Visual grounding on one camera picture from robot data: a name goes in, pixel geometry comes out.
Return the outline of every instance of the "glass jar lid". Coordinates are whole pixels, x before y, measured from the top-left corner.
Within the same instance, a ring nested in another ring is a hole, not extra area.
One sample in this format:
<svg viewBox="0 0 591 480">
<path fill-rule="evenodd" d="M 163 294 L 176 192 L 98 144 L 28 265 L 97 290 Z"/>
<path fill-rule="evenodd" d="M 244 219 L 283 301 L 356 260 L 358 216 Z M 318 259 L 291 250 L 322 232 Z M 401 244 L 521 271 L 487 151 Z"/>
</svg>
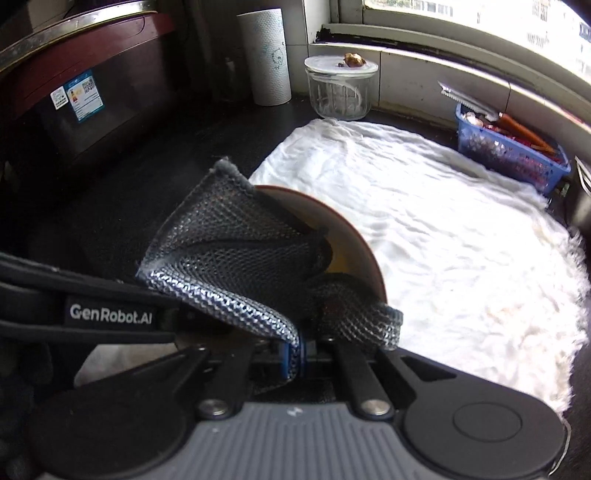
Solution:
<svg viewBox="0 0 591 480">
<path fill-rule="evenodd" d="M 371 77 L 378 71 L 378 64 L 366 60 L 361 67 L 348 67 L 344 57 L 338 55 L 316 55 L 308 57 L 304 65 L 310 72 L 340 75 L 353 78 Z"/>
</svg>

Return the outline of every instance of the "blue component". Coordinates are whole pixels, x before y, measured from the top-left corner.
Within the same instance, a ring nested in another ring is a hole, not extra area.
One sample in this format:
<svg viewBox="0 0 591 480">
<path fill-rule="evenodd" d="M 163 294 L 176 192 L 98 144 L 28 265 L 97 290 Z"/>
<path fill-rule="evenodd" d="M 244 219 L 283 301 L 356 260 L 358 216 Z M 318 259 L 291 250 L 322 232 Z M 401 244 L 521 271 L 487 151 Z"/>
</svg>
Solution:
<svg viewBox="0 0 591 480">
<path fill-rule="evenodd" d="M 468 123 L 462 116 L 467 111 L 467 107 L 457 104 L 457 150 L 462 155 L 502 175 L 531 183 L 544 195 L 570 173 L 569 159 L 555 141 L 545 138 L 558 152 L 560 164 L 505 135 Z"/>
<path fill-rule="evenodd" d="M 299 376 L 303 377 L 306 374 L 306 341 L 300 333 L 300 372 Z"/>
<path fill-rule="evenodd" d="M 289 343 L 283 343 L 282 345 L 281 352 L 283 353 L 283 358 L 281 359 L 281 376 L 284 380 L 288 380 L 290 377 L 291 347 Z"/>
</svg>

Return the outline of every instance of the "gray gripper base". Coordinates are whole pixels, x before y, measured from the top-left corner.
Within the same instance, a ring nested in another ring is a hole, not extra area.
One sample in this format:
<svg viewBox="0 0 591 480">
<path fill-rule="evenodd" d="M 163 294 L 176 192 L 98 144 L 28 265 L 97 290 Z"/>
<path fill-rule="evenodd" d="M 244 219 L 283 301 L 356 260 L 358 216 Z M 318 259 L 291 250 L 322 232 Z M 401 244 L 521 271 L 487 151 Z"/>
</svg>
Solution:
<svg viewBox="0 0 591 480">
<path fill-rule="evenodd" d="M 174 457 L 133 480 L 448 479 L 408 453 L 390 425 L 343 403 L 246 403 L 231 419 L 201 422 Z"/>
</svg>

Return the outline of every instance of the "white towel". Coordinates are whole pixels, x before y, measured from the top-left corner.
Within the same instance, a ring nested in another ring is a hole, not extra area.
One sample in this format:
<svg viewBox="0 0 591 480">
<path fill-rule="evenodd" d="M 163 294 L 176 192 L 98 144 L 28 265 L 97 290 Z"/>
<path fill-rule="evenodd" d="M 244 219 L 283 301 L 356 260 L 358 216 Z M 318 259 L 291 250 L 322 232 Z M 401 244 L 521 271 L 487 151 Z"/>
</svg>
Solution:
<svg viewBox="0 0 591 480">
<path fill-rule="evenodd" d="M 589 282 L 533 187 L 419 135 L 334 120 L 296 129 L 251 182 L 312 195 L 359 230 L 404 312 L 401 347 L 568 408 Z"/>
</svg>

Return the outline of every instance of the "metal screw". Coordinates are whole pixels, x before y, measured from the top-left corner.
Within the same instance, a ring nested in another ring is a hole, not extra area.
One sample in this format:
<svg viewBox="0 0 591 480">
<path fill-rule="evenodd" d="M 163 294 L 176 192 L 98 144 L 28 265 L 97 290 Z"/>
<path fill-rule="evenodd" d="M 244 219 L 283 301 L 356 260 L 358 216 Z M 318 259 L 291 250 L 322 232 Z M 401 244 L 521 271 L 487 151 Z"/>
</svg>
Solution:
<svg viewBox="0 0 591 480">
<path fill-rule="evenodd" d="M 384 400 L 366 400 L 361 404 L 361 410 L 369 415 L 386 415 L 390 411 L 390 404 Z"/>
<path fill-rule="evenodd" d="M 228 411 L 228 404 L 223 400 L 218 400 L 217 398 L 210 398 L 208 400 L 203 400 L 199 404 L 199 410 L 205 415 L 219 417 L 220 415 L 224 415 Z"/>
</svg>

